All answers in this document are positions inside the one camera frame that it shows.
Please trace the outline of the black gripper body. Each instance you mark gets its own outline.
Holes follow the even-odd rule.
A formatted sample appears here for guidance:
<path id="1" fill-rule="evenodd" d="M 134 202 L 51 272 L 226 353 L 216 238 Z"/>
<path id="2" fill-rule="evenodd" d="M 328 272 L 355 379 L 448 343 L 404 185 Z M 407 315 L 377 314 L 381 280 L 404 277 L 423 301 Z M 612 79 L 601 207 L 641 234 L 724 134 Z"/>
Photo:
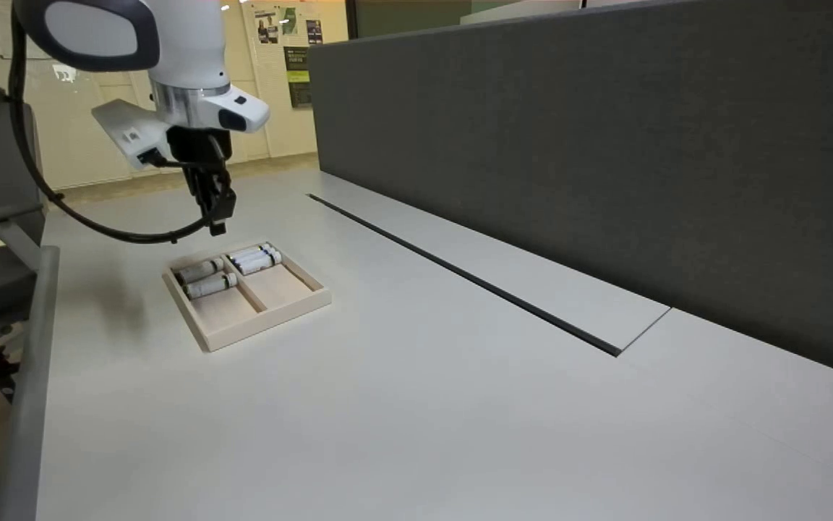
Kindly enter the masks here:
<path id="1" fill-rule="evenodd" d="M 210 225 L 222 225 L 234 214 L 238 194 L 226 162 L 231 160 L 231 137 L 226 130 L 167 130 L 170 153 Z"/>

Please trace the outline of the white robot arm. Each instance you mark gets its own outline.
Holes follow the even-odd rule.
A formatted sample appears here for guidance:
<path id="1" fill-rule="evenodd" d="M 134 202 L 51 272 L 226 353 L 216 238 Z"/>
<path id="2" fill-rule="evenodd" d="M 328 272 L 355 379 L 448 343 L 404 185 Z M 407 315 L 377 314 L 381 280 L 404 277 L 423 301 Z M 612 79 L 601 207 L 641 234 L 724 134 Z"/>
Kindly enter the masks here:
<path id="1" fill-rule="evenodd" d="M 96 123 L 134 165 L 180 169 L 200 217 L 170 231 L 124 231 L 63 202 L 28 152 L 25 43 L 85 72 L 145 72 L 153 108 L 108 101 Z M 174 243 L 226 231 L 238 194 L 231 137 L 261 130 L 268 108 L 226 72 L 221 0 L 12 0 L 8 115 L 35 188 L 80 225 L 124 243 Z"/>

